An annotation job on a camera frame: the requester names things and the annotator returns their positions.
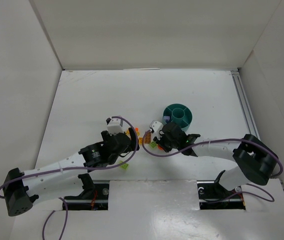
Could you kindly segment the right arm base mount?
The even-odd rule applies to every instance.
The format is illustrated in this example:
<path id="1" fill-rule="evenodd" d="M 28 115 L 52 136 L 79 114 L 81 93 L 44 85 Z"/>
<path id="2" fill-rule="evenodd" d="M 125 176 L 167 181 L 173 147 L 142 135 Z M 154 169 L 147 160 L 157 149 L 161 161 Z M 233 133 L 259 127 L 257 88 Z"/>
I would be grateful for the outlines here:
<path id="1" fill-rule="evenodd" d="M 215 180 L 197 181 L 199 207 L 200 210 L 245 210 L 245 203 L 242 194 L 237 194 L 235 190 L 228 191 L 219 185 L 222 171 Z"/>

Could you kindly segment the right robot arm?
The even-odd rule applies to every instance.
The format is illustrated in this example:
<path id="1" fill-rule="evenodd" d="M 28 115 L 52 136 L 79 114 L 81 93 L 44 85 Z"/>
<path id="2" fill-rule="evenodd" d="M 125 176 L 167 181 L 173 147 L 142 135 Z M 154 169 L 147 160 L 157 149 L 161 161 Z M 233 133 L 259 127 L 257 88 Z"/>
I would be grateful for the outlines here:
<path id="1" fill-rule="evenodd" d="M 156 120 L 150 124 L 150 131 L 154 142 L 169 156 L 171 150 L 176 150 L 185 156 L 236 163 L 236 167 L 221 171 L 215 179 L 215 184 L 228 191 L 250 183 L 267 185 L 278 165 L 278 156 L 252 134 L 243 138 L 202 140 L 199 134 L 186 134 L 174 122 L 162 124 Z"/>

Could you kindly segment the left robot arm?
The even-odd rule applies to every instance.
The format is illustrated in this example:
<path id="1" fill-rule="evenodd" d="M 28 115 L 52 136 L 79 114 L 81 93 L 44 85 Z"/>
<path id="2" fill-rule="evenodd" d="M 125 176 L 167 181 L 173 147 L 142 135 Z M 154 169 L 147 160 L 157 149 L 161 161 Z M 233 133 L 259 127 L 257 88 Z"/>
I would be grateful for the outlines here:
<path id="1" fill-rule="evenodd" d="M 21 171 L 11 169 L 0 187 L 0 198 L 5 200 L 7 214 L 15 217 L 30 210 L 35 204 L 60 197 L 67 180 L 76 177 L 75 198 L 86 199 L 95 191 L 90 172 L 112 169 L 118 158 L 132 156 L 139 150 L 138 135 L 130 127 L 128 133 L 119 129 L 102 131 L 102 141 L 88 145 L 79 152 L 47 166 Z"/>

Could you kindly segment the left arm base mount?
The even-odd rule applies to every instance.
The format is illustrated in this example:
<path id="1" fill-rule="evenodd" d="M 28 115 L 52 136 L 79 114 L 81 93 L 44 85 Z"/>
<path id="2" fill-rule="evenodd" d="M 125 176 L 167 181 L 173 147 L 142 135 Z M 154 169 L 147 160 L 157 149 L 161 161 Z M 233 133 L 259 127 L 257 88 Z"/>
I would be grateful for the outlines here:
<path id="1" fill-rule="evenodd" d="M 73 185 L 80 188 L 79 193 L 64 197 L 69 211 L 106 211 L 108 210 L 110 181 L 93 180 L 90 174 L 79 174 L 79 182 Z"/>

